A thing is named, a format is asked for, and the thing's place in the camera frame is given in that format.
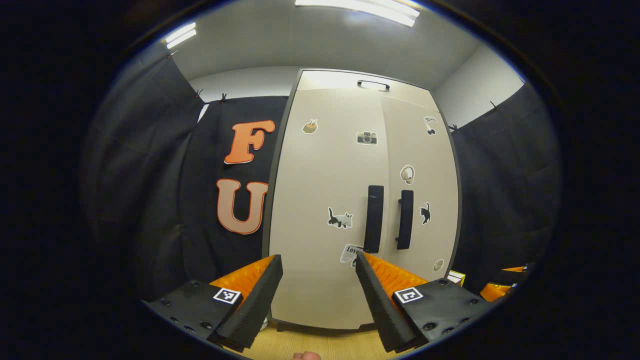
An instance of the black cabinet handle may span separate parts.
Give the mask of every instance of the black cabinet handle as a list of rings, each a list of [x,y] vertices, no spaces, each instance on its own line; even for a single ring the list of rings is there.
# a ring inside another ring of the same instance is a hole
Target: black cabinet handle
[[[380,251],[382,234],[382,208],[385,200],[385,187],[369,185],[367,197],[367,225],[364,231],[364,251],[375,254]]]
[[[385,89],[387,89],[387,91],[391,88],[391,86],[389,86],[388,84],[379,83],[377,81],[358,80],[358,86],[362,86],[362,83],[374,83],[374,84],[385,85]]]
[[[400,232],[396,238],[397,249],[409,249],[411,242],[411,229],[413,224],[413,191],[403,190],[400,203]]]

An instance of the white wall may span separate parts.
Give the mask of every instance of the white wall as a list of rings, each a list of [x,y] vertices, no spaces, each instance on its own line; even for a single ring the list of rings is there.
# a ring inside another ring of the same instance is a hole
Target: white wall
[[[480,45],[449,76],[433,97],[450,126],[461,127],[513,95],[523,83],[520,75],[497,53]]]
[[[273,96],[291,93],[291,87],[301,67],[273,66],[231,70],[203,76],[189,81],[199,91],[205,102],[220,100],[222,93],[227,99],[235,97]],[[200,117],[209,105],[205,105]]]

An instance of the sticker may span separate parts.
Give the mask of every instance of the sticker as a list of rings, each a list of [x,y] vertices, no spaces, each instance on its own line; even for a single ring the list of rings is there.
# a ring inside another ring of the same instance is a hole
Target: sticker
[[[222,288],[216,296],[213,297],[214,300],[226,302],[227,304],[233,304],[236,302],[237,298],[240,296],[240,291],[234,291]]]
[[[342,251],[342,255],[340,256],[340,262],[355,263],[356,256],[363,250],[364,248],[359,245],[347,244]]]
[[[378,145],[378,134],[370,131],[363,131],[356,134],[356,142],[360,145]]]
[[[420,215],[424,217],[424,220],[422,221],[422,225],[431,221],[431,212],[429,211],[429,203],[425,202],[425,204],[427,205],[426,208],[420,208]]]
[[[400,299],[400,302],[402,302],[403,304],[422,298],[422,294],[415,288],[396,291],[394,294],[398,296],[398,299]]]
[[[305,134],[313,134],[318,130],[318,119],[311,119],[302,127],[302,132]]]
[[[411,165],[405,165],[402,170],[400,170],[400,178],[404,181],[405,184],[411,185],[413,184],[413,178],[415,177],[415,169]]]
[[[343,228],[346,229],[348,227],[353,227],[353,214],[344,213],[344,215],[333,215],[333,209],[329,207],[329,221],[327,224],[333,225],[338,229]]]
[[[429,126],[429,123],[434,121],[436,121],[436,118],[434,117],[430,117],[430,116],[424,117],[424,124],[427,125],[427,134],[429,134],[429,136],[436,134],[436,131],[432,129],[431,126]]]
[[[442,268],[442,265],[444,265],[444,259],[436,261],[436,263],[433,264],[433,271],[438,272]]]

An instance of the black curtain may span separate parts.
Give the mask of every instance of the black curtain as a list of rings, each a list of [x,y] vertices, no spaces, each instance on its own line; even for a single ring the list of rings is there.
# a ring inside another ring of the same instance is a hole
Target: black curtain
[[[106,261],[120,262],[110,268],[135,273],[144,299],[186,278],[177,193],[204,105],[196,95],[166,46],[154,44],[122,68],[86,139],[81,194],[88,221]]]
[[[183,250],[190,277],[213,281],[262,258],[264,221],[252,234],[237,234],[225,229],[217,216],[216,182],[219,179],[240,182],[234,216],[240,221],[246,219],[250,203],[246,185],[249,182],[269,183],[271,161],[287,99],[288,96],[262,96],[212,102],[193,131],[182,169],[179,202],[188,237]],[[264,132],[264,143],[259,150],[250,147],[253,160],[243,164],[225,164],[224,158],[234,141],[233,125],[268,120],[275,123],[275,130]]]
[[[548,111],[525,84],[452,134],[462,223],[452,269],[479,293],[500,269],[535,262],[557,215],[561,157]]]

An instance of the cabinet door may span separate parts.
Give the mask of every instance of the cabinet door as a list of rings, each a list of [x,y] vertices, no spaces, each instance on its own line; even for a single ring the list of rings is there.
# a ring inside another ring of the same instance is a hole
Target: cabinet door
[[[376,134],[377,145],[357,142],[365,131]],[[282,255],[284,270],[271,304],[274,319],[331,329],[373,322],[355,269],[340,262],[347,244],[364,244],[369,185],[384,186],[387,200],[378,91],[297,91],[273,193],[269,253]],[[338,220],[332,224],[329,208]]]
[[[449,131],[432,108],[389,97],[381,103],[390,180],[385,259],[429,281],[445,277],[458,228],[458,176]],[[413,191],[412,234],[409,248],[398,250],[402,190]]]

